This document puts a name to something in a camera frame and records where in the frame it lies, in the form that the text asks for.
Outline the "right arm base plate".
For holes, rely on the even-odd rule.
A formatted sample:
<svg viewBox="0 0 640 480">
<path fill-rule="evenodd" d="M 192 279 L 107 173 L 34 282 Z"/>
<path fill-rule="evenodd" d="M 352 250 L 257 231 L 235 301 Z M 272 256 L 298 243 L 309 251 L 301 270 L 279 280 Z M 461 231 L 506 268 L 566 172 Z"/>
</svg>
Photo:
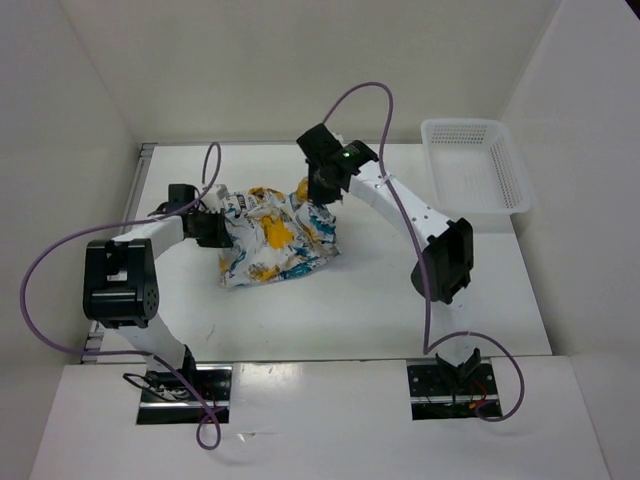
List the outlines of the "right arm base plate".
<svg viewBox="0 0 640 480">
<path fill-rule="evenodd" d="M 409 363 L 406 369 L 414 421 L 474 418 L 477 408 L 487 418 L 503 415 L 490 363 L 456 387 L 445 382 L 434 362 Z"/>
</svg>

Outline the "colourful printed shorts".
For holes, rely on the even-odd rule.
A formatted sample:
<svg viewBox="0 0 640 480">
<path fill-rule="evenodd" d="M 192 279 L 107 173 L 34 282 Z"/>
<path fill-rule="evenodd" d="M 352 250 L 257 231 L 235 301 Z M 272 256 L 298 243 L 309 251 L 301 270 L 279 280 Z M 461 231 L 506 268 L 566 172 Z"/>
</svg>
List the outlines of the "colourful printed shorts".
<svg viewBox="0 0 640 480">
<path fill-rule="evenodd" d="M 268 187 L 230 192 L 222 205 L 232 242 L 219 251 L 224 288 L 304 277 L 341 253 L 336 217 L 310 201 L 307 178 L 289 193 Z"/>
</svg>

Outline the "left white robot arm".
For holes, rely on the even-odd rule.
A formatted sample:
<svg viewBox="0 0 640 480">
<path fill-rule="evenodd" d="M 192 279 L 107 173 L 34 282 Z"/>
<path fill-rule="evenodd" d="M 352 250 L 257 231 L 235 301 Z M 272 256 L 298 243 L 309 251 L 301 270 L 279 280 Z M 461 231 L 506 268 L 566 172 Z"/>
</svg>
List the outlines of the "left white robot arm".
<svg viewBox="0 0 640 480">
<path fill-rule="evenodd" d="M 165 389 L 180 400 L 196 394 L 200 376 L 189 347 L 159 314 L 155 261 L 186 239 L 204 248 L 230 247 L 223 209 L 227 193 L 226 186 L 215 184 L 199 198 L 196 187 L 171 184 L 168 200 L 142 224 L 109 240 L 93 240 L 85 251 L 85 316 L 144 352 L 148 370 L 158 376 L 166 373 Z"/>
</svg>

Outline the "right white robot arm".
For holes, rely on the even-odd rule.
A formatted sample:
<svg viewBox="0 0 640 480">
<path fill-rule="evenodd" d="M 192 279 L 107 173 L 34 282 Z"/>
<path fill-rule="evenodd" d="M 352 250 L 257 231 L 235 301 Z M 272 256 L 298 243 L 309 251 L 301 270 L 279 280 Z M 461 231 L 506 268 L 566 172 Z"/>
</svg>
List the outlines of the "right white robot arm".
<svg viewBox="0 0 640 480">
<path fill-rule="evenodd" d="M 417 263 L 410 278 L 424 298 L 423 352 L 430 350 L 431 304 L 453 303 L 466 289 L 474 266 L 473 227 L 421 200 L 388 171 L 381 152 L 360 140 L 343 145 L 320 123 L 297 138 L 308 165 L 308 197 L 316 205 L 348 193 L 363 201 L 411 242 Z"/>
</svg>

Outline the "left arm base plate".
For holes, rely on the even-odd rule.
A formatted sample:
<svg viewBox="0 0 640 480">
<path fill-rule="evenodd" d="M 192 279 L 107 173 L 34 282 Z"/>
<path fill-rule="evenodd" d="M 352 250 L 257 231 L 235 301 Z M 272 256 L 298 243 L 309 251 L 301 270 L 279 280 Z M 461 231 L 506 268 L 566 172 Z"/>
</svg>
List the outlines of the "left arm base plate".
<svg viewBox="0 0 640 480">
<path fill-rule="evenodd" d="M 123 378 L 140 391 L 137 425 L 196 425 L 204 419 L 202 403 L 171 373 L 125 373 Z M 229 422 L 232 379 L 230 364 L 200 364 L 191 378 L 220 424 Z"/>
</svg>

